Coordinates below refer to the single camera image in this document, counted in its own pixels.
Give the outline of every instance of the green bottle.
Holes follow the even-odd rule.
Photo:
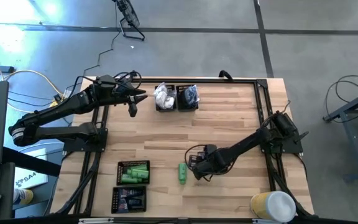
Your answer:
[[[186,183],[186,173],[187,173],[187,166],[184,163],[179,164],[178,166],[178,178],[180,184]]]
[[[143,164],[143,165],[139,165],[139,166],[133,166],[130,168],[131,170],[132,169],[137,169],[137,170],[147,170],[147,165],[146,164]]]
[[[129,169],[127,170],[127,174],[135,178],[142,178],[142,179],[149,178],[149,172],[147,170]]]
[[[128,184],[137,184],[138,183],[138,178],[133,178],[128,174],[123,174],[121,177],[121,182],[122,183],[128,183]]]

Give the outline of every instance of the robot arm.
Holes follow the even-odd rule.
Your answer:
[[[254,134],[246,137],[231,147],[217,148],[215,145],[204,145],[202,152],[191,155],[188,167],[197,180],[206,175],[222,175],[230,171],[237,157],[260,144],[274,147],[301,147],[298,129],[287,114],[276,112]]]
[[[128,104],[129,114],[134,117],[137,113],[136,104],[147,98],[146,95],[141,95],[143,93],[144,90],[134,88],[125,77],[118,80],[109,75],[98,77],[85,90],[72,95],[57,106],[25,114],[16,124],[9,127],[9,134],[16,146],[28,146],[41,139],[97,140],[98,129],[93,123],[84,123],[78,127],[40,126],[71,114],[89,113],[99,106],[106,105]]]

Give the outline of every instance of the wooden tabletop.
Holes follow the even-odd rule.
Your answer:
[[[267,80],[273,110],[281,111],[287,103],[284,81],[281,78]],[[88,80],[83,80],[82,89],[89,84]],[[135,118],[129,116],[127,106],[110,107],[108,143],[101,157],[92,216],[255,217],[249,208],[251,197],[269,191],[265,158],[259,147],[241,155],[229,173],[214,176],[211,182],[196,180],[188,170],[186,184],[180,185],[177,169],[178,164],[184,162],[184,153],[189,147],[197,144],[228,147],[259,127],[254,87],[250,84],[197,83],[201,98],[198,110],[159,113],[152,96],[155,85],[158,83],[142,84],[140,89],[146,90],[149,97],[137,105]],[[90,122],[91,118],[92,113],[76,115],[73,125]],[[61,208],[78,186],[83,158],[83,152],[75,152],[63,162],[51,212]],[[302,206],[313,213],[302,163],[291,154],[284,154],[282,159],[288,188]],[[150,160],[151,163],[147,211],[113,215],[111,199],[112,188],[116,186],[117,163],[136,160]],[[88,188],[84,191],[81,209],[86,205],[87,196]]]

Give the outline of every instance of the black plastic basket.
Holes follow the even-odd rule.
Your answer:
[[[134,190],[142,190],[144,195],[142,196],[144,199],[143,208],[130,208],[128,207],[129,212],[118,212],[118,205],[120,200],[119,189],[134,189]],[[132,212],[146,212],[147,208],[147,200],[146,200],[146,186],[138,186],[138,187],[113,187],[112,188],[112,200],[111,200],[111,213],[132,213]]]
[[[175,90],[175,85],[165,85],[165,87],[167,87],[168,91],[174,91]],[[159,107],[159,105],[155,105],[155,110],[157,110],[158,112],[169,112],[169,111],[174,111],[177,109],[177,99],[175,97],[175,102],[173,102],[173,108],[172,109],[161,109]]]
[[[195,103],[194,105],[188,105],[186,103],[186,99],[184,98],[183,94],[181,94],[183,91],[187,90],[189,87],[192,86],[193,85],[177,86],[178,111],[186,112],[186,111],[195,111],[198,109],[198,103]]]
[[[137,183],[137,184],[128,184],[128,183],[122,183],[121,182],[121,177],[122,177],[123,174],[126,174],[128,168],[130,168],[132,166],[139,166],[139,165],[144,165],[144,164],[146,164],[147,170],[149,171],[149,178],[143,179],[141,183]],[[122,161],[122,162],[118,162],[118,166],[117,166],[117,186],[120,186],[120,185],[149,184],[150,183],[150,175],[151,175],[150,161]]]

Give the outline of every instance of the concrete floor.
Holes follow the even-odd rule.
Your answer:
[[[258,29],[253,0],[133,0],[141,27]],[[259,0],[266,29],[358,30],[358,1]],[[0,0],[0,22],[114,27],[114,4],[92,0]],[[97,64],[115,32],[45,32],[0,28],[0,64],[46,74],[59,89]],[[86,75],[137,70],[143,76],[215,77],[222,69],[234,77],[267,77],[259,34],[147,32],[145,42],[119,36],[100,67]],[[276,78],[284,78],[293,119],[304,138],[304,160],[315,213],[325,218],[358,221],[358,181],[343,174],[357,164],[340,124],[326,124],[327,88],[344,75],[358,75],[358,35],[267,35]],[[53,89],[40,77],[19,74],[11,91],[50,98]],[[358,89],[346,83],[339,92],[348,100]],[[32,103],[43,101],[12,97]],[[15,104],[34,110],[34,107]],[[342,105],[329,96],[329,108]],[[7,126],[22,113],[8,110]],[[353,121],[358,128],[358,120]],[[57,121],[51,125],[64,125]],[[6,136],[5,145],[14,147]],[[45,203],[20,209],[17,217],[40,215]]]

